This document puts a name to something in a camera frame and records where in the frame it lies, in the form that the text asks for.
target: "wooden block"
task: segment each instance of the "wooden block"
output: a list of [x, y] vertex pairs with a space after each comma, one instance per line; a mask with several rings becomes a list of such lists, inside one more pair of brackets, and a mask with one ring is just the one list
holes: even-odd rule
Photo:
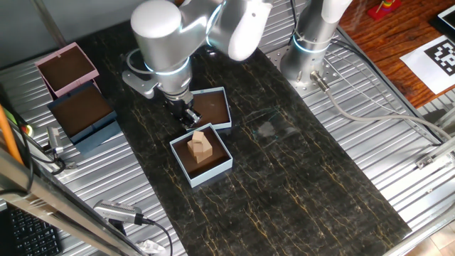
[[212, 145], [210, 145], [210, 142], [208, 141], [205, 136], [202, 139], [202, 148], [203, 148], [203, 156], [212, 156], [213, 154], [213, 148]]
[[194, 156], [193, 141], [189, 141], [189, 142], [188, 142], [188, 150], [189, 150], [191, 156]]
[[193, 156], [194, 160], [196, 160], [196, 163], [198, 163], [198, 164], [212, 156], [212, 151], [210, 151], [210, 154], [206, 153], [206, 154], [202, 154], [200, 156], [195, 156], [194, 152], [193, 152], [193, 147], [194, 147], [193, 141], [189, 141], [188, 142], [188, 150], [190, 151], [191, 156]]
[[195, 142], [194, 140], [192, 142], [193, 142], [193, 156], [202, 156], [203, 155], [203, 144], [201, 142]]
[[193, 133], [193, 143], [194, 142], [200, 142], [202, 143], [202, 138], [204, 137], [204, 133], [203, 132], [198, 132], [198, 131], [194, 131]]

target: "wooden table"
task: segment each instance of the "wooden table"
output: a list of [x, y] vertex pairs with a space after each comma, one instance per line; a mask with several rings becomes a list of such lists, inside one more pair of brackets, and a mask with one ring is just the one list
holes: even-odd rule
[[380, 0], [354, 0], [341, 19], [341, 27], [381, 69], [414, 107], [421, 107], [448, 90], [435, 95], [400, 57], [441, 36], [428, 21], [455, 0], [402, 0], [402, 5], [380, 21], [366, 12]]

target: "box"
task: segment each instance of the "box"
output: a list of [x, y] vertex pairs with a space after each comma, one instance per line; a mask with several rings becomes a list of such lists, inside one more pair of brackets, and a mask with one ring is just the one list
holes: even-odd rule
[[92, 82], [48, 104], [57, 122], [81, 154], [86, 154], [121, 129], [117, 114]]
[[198, 90], [192, 93], [194, 96], [193, 109], [202, 115], [202, 119], [192, 129], [208, 123], [211, 123], [216, 130], [231, 128], [232, 120], [224, 87]]
[[35, 65], [50, 93], [56, 97], [69, 93], [99, 75], [77, 43], [61, 48]]
[[193, 132], [189, 132], [170, 142], [171, 150], [188, 179], [191, 188], [231, 169], [233, 163], [232, 156], [228, 149], [226, 149], [226, 146], [218, 136], [218, 133], [215, 131], [212, 124], [206, 124], [199, 127], [196, 131], [204, 132], [213, 147], [212, 156], [199, 164], [196, 163], [196, 160], [191, 156], [187, 146], [187, 143], [193, 136]]

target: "dark marble surface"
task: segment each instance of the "dark marble surface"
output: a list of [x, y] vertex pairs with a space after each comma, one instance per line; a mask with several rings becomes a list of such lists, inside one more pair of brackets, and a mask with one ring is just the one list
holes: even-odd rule
[[191, 58], [192, 90], [226, 89], [234, 157], [225, 178], [193, 190], [169, 146], [185, 130], [162, 95], [122, 82], [119, 55], [137, 47], [129, 24], [78, 43], [190, 256], [382, 255], [410, 231], [260, 51], [244, 63], [206, 48]]

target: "blue box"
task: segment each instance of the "blue box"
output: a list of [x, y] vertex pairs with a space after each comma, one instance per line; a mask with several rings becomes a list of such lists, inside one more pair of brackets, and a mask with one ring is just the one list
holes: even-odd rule
[[115, 121], [117, 113], [93, 82], [71, 90], [49, 103], [48, 108], [81, 154], [121, 132]]

